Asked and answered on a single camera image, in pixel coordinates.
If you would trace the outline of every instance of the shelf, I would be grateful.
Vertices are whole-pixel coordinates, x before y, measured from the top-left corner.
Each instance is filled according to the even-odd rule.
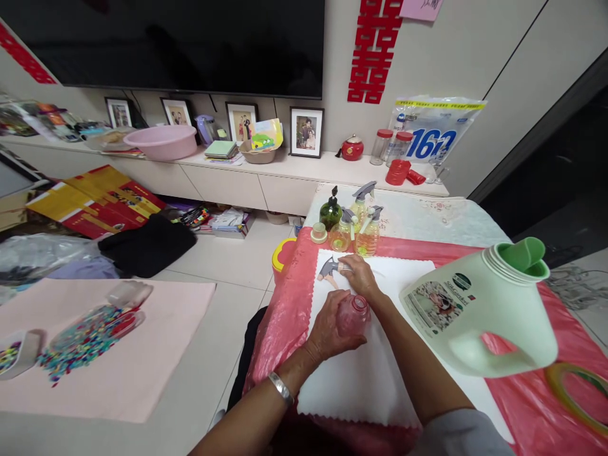
[[[2,136],[0,143],[22,144],[42,148],[62,149],[81,153],[99,154],[84,145],[82,142],[49,142],[42,136]],[[357,161],[346,161],[336,158],[334,152],[323,152],[321,158],[295,157],[288,155],[284,148],[277,150],[275,159],[266,165],[254,165],[244,162],[241,166],[223,165],[221,163],[210,163],[205,161],[205,148],[200,146],[197,152],[189,157],[167,163],[177,163],[179,165],[217,168],[234,172],[246,172],[260,175],[277,177],[289,177],[291,179],[302,179],[305,181],[330,182],[334,184],[344,184],[361,186],[369,181],[377,181],[376,188],[392,190],[405,193],[423,194],[428,196],[449,196],[449,192],[443,184],[422,184],[415,186],[408,180],[401,186],[392,186],[386,183],[384,178],[388,172],[388,167],[384,164],[375,166],[369,163],[369,155],[364,155]],[[126,160],[142,161],[141,158],[122,157]],[[413,163],[412,169],[424,175],[431,169],[425,163]]]

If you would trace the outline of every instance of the silver bracelet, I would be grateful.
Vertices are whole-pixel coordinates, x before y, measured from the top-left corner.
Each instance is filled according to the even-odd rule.
[[[291,396],[291,393],[289,392],[287,386],[285,386],[285,384],[283,383],[283,380],[281,380],[281,378],[274,372],[268,374],[268,378],[270,379],[272,384],[277,388],[277,391],[279,392],[287,406],[291,407],[293,405],[293,396]]]

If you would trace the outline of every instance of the pink tablecloth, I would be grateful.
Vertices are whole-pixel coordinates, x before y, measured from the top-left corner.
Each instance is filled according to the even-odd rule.
[[[294,258],[283,270],[284,279],[275,290],[258,328],[245,392],[264,380],[307,338],[314,285],[310,278],[314,276],[312,269],[317,264],[320,248],[310,241],[310,230],[304,228],[300,232]],[[382,237],[377,255],[432,260],[436,267],[441,267],[478,250],[454,244]],[[538,288],[559,344],[558,361],[577,364],[608,377],[608,360],[600,348],[545,284]],[[489,344],[497,353],[510,351],[498,338],[490,336]],[[512,447],[518,455],[608,453],[608,440],[580,424],[560,405],[549,390],[542,370],[487,379],[486,382],[515,438],[516,444]],[[404,454],[417,438],[411,429],[321,417],[312,419],[361,454]]]

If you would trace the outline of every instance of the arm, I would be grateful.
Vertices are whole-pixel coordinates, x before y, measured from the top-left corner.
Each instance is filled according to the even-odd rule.
[[[343,338],[338,334],[338,304],[348,294],[349,291],[337,290],[327,295],[308,340],[276,370],[293,397],[324,360],[366,342],[363,336]],[[275,386],[266,379],[243,396],[190,456],[260,454],[270,443],[287,408]]]
[[[380,291],[369,265],[356,255],[339,259],[352,271],[341,274],[372,307],[391,344],[405,388],[423,426],[433,418],[473,404],[416,334],[388,296]]]

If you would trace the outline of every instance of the tv screen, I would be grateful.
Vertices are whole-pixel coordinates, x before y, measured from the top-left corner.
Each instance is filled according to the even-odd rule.
[[[18,0],[0,17],[65,86],[320,99],[324,0]]]

